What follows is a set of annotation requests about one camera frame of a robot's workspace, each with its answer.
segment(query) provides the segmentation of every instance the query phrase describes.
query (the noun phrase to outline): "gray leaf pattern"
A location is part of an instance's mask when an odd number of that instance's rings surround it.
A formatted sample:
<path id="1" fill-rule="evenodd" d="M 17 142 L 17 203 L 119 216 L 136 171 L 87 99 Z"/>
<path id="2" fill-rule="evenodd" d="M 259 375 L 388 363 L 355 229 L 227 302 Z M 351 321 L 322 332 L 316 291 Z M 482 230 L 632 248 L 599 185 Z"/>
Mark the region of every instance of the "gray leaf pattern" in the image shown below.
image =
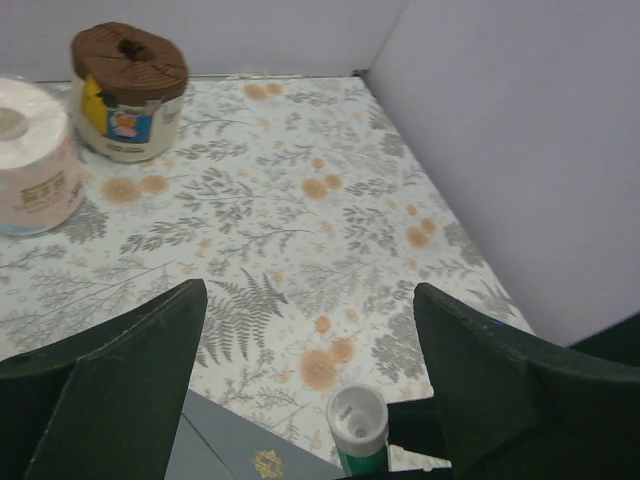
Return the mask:
<path id="1" fill-rule="evenodd" d="M 191 388 L 330 459 L 324 405 L 340 385 L 433 393 L 417 283 L 528 329 L 359 78 L 197 79 L 183 105 L 173 148 L 146 162 L 77 137 L 81 207 L 45 234 L 0 238 L 0 359 L 203 278 Z"/>

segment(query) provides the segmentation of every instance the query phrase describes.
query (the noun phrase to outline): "gray notebook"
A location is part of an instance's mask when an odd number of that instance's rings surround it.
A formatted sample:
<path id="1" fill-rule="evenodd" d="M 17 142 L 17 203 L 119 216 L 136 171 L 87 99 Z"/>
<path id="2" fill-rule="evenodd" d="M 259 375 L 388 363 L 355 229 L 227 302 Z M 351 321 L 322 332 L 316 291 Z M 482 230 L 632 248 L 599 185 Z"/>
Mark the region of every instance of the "gray notebook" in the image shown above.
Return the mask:
<path id="1" fill-rule="evenodd" d="M 189 390 L 165 480 L 335 480 L 344 472 Z"/>

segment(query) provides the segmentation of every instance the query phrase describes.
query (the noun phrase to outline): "gray wall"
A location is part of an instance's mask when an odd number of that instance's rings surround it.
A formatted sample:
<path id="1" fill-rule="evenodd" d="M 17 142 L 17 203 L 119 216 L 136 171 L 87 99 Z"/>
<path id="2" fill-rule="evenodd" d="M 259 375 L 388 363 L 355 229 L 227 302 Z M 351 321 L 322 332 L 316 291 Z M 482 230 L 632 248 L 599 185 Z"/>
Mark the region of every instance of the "gray wall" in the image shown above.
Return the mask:
<path id="1" fill-rule="evenodd" d="M 350 75 L 368 68 L 407 0 L 2 0 L 0 72 L 70 78 L 69 42 L 107 21 L 172 39 L 194 74 Z"/>
<path id="2" fill-rule="evenodd" d="M 640 310 L 640 2 L 429 0 L 372 89 L 532 327 Z"/>

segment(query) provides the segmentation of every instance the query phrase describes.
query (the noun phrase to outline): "white bottle cap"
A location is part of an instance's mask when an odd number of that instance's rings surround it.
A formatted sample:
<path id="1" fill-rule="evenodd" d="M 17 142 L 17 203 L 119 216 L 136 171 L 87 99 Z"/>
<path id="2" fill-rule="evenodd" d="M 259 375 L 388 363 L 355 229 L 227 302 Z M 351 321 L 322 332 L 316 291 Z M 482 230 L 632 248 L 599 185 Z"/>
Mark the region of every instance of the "white bottle cap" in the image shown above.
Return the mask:
<path id="1" fill-rule="evenodd" d="M 389 413 L 382 395 L 366 385 L 349 385 L 327 404 L 327 422 L 338 450 L 368 457 L 387 442 Z"/>

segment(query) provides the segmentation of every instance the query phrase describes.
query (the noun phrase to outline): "yellow and blue label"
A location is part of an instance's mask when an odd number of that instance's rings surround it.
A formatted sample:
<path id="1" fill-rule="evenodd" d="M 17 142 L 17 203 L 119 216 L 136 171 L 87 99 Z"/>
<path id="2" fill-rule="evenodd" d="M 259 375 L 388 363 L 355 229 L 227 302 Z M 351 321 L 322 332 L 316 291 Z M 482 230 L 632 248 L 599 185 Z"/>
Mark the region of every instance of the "yellow and blue label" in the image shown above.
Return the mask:
<path id="1" fill-rule="evenodd" d="M 153 114 L 144 107 L 119 105 L 103 92 L 91 75 L 84 85 L 82 111 L 89 123 L 102 135 L 124 143 L 147 143 L 151 138 Z"/>

